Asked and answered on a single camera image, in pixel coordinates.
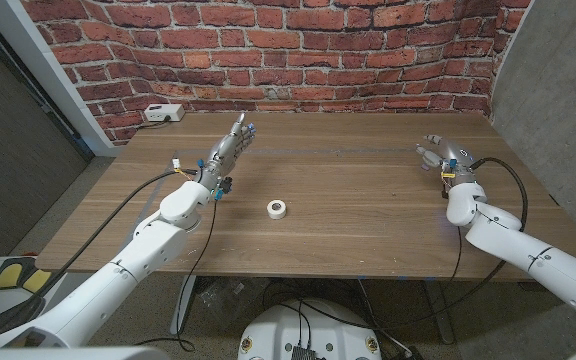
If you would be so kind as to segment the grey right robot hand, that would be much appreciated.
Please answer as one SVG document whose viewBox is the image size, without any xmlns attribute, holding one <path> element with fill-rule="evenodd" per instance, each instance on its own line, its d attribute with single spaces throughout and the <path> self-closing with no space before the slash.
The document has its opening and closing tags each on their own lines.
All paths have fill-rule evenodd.
<svg viewBox="0 0 576 360">
<path fill-rule="evenodd" d="M 447 186 L 476 182 L 471 169 L 475 160 L 463 146 L 439 135 L 426 135 L 424 139 L 437 149 L 433 151 L 417 144 L 416 151 L 427 166 L 441 170 L 441 178 Z"/>
</svg>

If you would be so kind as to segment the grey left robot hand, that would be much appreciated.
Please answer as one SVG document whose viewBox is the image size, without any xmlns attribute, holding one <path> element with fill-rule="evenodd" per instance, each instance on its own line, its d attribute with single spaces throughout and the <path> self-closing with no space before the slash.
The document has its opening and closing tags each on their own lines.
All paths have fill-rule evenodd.
<svg viewBox="0 0 576 360">
<path fill-rule="evenodd" d="M 216 194 L 227 194 L 232 189 L 232 178 L 228 174 L 234 169 L 239 156 L 252 143 L 256 128 L 252 123 L 244 124 L 241 113 L 230 132 L 215 143 L 209 151 L 207 162 L 200 168 L 194 181 Z"/>
</svg>

